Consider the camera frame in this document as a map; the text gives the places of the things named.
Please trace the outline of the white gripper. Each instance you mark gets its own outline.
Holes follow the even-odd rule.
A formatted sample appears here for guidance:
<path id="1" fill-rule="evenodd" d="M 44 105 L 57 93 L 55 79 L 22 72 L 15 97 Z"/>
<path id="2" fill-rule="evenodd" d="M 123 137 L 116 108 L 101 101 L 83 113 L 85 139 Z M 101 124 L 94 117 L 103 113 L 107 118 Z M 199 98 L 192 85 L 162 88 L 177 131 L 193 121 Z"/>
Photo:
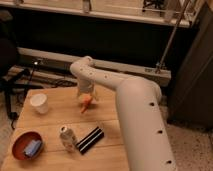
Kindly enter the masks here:
<path id="1" fill-rule="evenodd" d="M 77 88 L 78 88 L 77 96 L 81 96 L 82 94 L 94 95 L 95 92 L 93 83 L 80 78 L 77 79 Z"/>

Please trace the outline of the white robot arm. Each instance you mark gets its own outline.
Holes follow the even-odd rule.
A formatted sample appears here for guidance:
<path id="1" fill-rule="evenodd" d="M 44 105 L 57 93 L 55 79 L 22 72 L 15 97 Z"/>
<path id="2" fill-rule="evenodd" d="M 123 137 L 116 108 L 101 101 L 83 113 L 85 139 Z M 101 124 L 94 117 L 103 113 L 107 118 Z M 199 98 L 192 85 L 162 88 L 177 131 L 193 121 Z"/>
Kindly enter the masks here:
<path id="1" fill-rule="evenodd" d="M 159 109 L 159 85 L 143 77 L 96 69 L 83 57 L 70 65 L 78 94 L 99 84 L 115 91 L 116 110 L 130 171 L 178 171 Z"/>

